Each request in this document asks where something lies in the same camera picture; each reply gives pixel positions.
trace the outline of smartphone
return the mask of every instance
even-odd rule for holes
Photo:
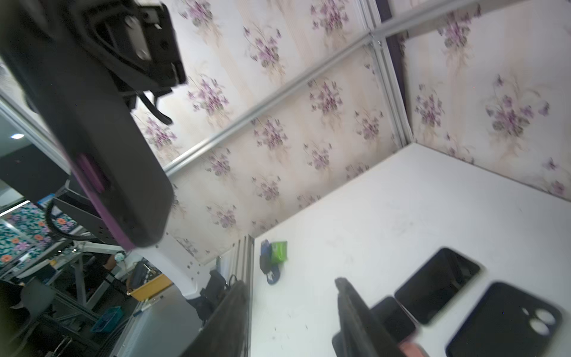
[[[371,314],[397,344],[405,341],[416,331],[415,323],[392,296],[387,296],[373,306]],[[343,356],[343,338],[340,332],[333,337],[332,344],[337,356]]]
[[[479,271],[473,261],[442,248],[396,291],[395,298],[418,322],[428,324]]]

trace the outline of purple flower pattern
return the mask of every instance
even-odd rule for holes
[[[210,3],[205,0],[183,0],[183,6],[179,12],[185,19],[191,19],[192,24],[196,26],[206,40],[205,36],[212,34],[216,39],[220,38],[221,33],[218,25],[214,23],[214,16],[210,11]]]
[[[248,41],[250,58],[259,62],[271,79],[283,83],[286,71],[278,54],[278,40],[282,38],[280,30],[269,26],[253,26],[252,29],[245,27],[244,37]]]
[[[194,87],[188,91],[188,98],[192,102],[194,111],[204,110],[208,116],[210,125],[214,119],[216,125],[222,129],[230,121],[226,106],[228,99],[224,96],[224,87],[218,84],[216,79],[200,74],[200,79],[194,80],[188,77],[189,84]]]
[[[559,168],[559,165],[555,164],[553,158],[549,158],[549,160],[547,160],[547,162],[545,162],[542,166],[549,171],[555,171]]]
[[[541,98],[539,92],[533,89],[521,89],[517,79],[509,80],[500,75],[494,80],[492,87],[494,97],[485,108],[486,114],[494,119],[492,128],[504,137],[519,138],[534,118],[532,109],[534,103],[528,104],[528,102],[536,102]],[[504,91],[510,91],[510,93],[502,95],[501,92]],[[549,103],[543,101],[542,107],[537,112],[547,116]]]
[[[212,216],[214,225],[224,229],[230,229],[236,226],[236,206],[232,205],[230,208],[223,208],[218,205],[215,205],[215,207],[206,206],[206,211]]]
[[[144,136],[147,143],[153,145],[159,151],[166,146],[171,146],[173,140],[176,139],[176,135],[168,126],[160,126],[150,117],[147,117],[147,122],[145,123]]]
[[[330,143],[327,147],[319,147],[317,144],[313,143],[311,148],[307,144],[303,144],[303,150],[306,155],[310,158],[307,164],[312,166],[315,170],[325,170],[329,168],[329,151],[333,147]]]
[[[265,177],[252,177],[252,183],[256,187],[255,194],[256,196],[265,199],[266,201],[275,201],[278,199],[280,195],[278,182],[282,179],[280,176],[277,176],[275,180],[267,179]]]
[[[345,12],[347,0],[321,0],[317,5],[311,5],[309,12],[313,16],[313,29],[325,30],[327,36],[343,30],[343,24],[349,22]]]
[[[282,123],[278,119],[269,116],[262,120],[255,118],[252,120],[252,124],[261,126],[261,129],[254,129],[254,137],[258,147],[266,146],[270,151],[273,151],[283,148],[284,143],[288,141]]]
[[[133,114],[133,118],[147,143],[154,149],[159,162],[164,165],[176,159],[179,156],[178,146],[175,144],[177,137],[171,128],[162,123],[157,123],[146,111],[143,112],[143,115],[146,116],[146,121],[135,114]]]
[[[208,156],[209,173],[214,173],[217,177],[227,177],[231,174],[230,161],[228,156],[231,154],[230,149],[211,150]]]
[[[546,171],[544,171],[542,177],[537,179],[536,182],[538,184],[534,184],[534,186],[552,195],[565,198],[568,190],[564,182],[567,182],[568,185],[571,184],[571,173],[558,163],[555,163],[553,158],[549,158],[541,166]]]
[[[419,90],[425,91],[425,85],[420,84]],[[442,109],[442,101],[438,98],[434,90],[428,95],[417,95],[415,112],[420,114],[421,122],[425,126],[432,128],[440,126],[440,117],[444,113],[444,110]]]
[[[311,111],[321,111],[321,122],[323,125],[329,124],[331,129],[341,121],[339,108],[343,105],[341,100],[341,87],[337,82],[324,79],[322,81],[312,80],[308,83],[310,88],[309,101]]]
[[[471,156],[469,147],[459,144],[449,133],[446,133],[444,139],[447,141],[445,152],[448,155],[472,165],[475,163],[476,159]]]
[[[274,228],[275,226],[277,226],[280,222],[277,219],[274,219],[273,222],[266,222],[264,220],[253,220],[252,221],[252,228],[258,232],[257,234],[255,234],[256,236],[269,231],[270,229]]]
[[[315,197],[313,197],[313,195],[307,197],[305,197],[304,195],[299,195],[297,196],[297,201],[299,202],[297,206],[301,210],[303,208],[309,207],[310,205],[314,204],[320,199],[321,199],[320,195],[316,195]]]
[[[357,165],[347,165],[345,166],[345,171],[347,172],[346,179],[350,181],[355,177],[359,176],[360,174],[368,171],[370,169],[369,165],[365,165],[362,162],[359,162]]]
[[[383,117],[383,112],[379,111],[379,118]],[[355,111],[355,120],[357,121],[357,134],[369,142],[377,141],[379,138],[379,119],[376,115],[371,114],[367,110]]]
[[[438,33],[444,37],[444,46],[446,46],[446,54],[448,56],[448,63],[453,58],[459,60],[458,66],[466,65],[468,55],[466,48],[468,45],[468,34],[470,33],[470,25],[473,17],[481,16],[481,7],[478,4],[474,15],[469,13],[455,14],[454,12],[448,13],[445,26],[438,29]]]

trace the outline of black cable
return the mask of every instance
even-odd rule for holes
[[[47,204],[45,215],[46,215],[46,225],[53,234],[61,238],[78,240],[78,241],[94,240],[97,238],[94,235],[88,235],[88,236],[73,235],[61,231],[58,227],[55,226],[54,221],[51,220],[51,212],[53,209],[54,209],[54,200],[52,199],[50,203]]]
[[[232,274],[232,276],[230,276],[230,279],[228,279],[228,286],[232,287],[232,278],[236,279],[236,282],[238,281],[238,278],[236,277],[236,274]]]

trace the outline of white tabletop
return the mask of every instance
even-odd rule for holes
[[[260,244],[288,241],[270,286]],[[410,145],[258,237],[251,356],[335,356],[334,279],[367,305],[394,292],[440,247],[482,272],[414,338],[430,357],[445,348],[492,281],[502,280],[571,311],[571,203],[420,145]],[[564,321],[546,355],[571,351]]]

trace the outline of black phone case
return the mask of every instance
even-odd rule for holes
[[[416,325],[399,303],[387,296],[371,308],[371,314],[383,325],[395,342],[401,343],[416,331]],[[337,356],[343,356],[343,338],[338,332],[331,341]]]
[[[530,325],[537,309],[555,319],[546,336]],[[562,323],[558,309],[506,283],[493,283],[446,349],[448,357],[539,357]]]

